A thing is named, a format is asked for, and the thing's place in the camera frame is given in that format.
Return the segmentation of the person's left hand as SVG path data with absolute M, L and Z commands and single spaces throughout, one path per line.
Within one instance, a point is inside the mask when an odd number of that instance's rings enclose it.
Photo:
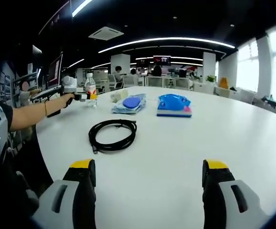
M 61 107 L 65 108 L 72 102 L 72 100 L 75 98 L 75 95 L 73 93 L 68 93 L 68 94 L 62 95 L 60 98 L 62 100 Z

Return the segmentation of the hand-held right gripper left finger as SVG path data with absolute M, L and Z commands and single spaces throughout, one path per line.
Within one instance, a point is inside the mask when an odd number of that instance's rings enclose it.
M 95 187 L 94 159 L 74 162 L 40 196 L 31 218 L 40 229 L 95 229 Z

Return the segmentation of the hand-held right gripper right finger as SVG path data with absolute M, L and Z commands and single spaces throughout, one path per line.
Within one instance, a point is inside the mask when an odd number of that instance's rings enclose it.
M 259 229 L 269 220 L 259 196 L 221 161 L 203 161 L 202 188 L 205 229 Z

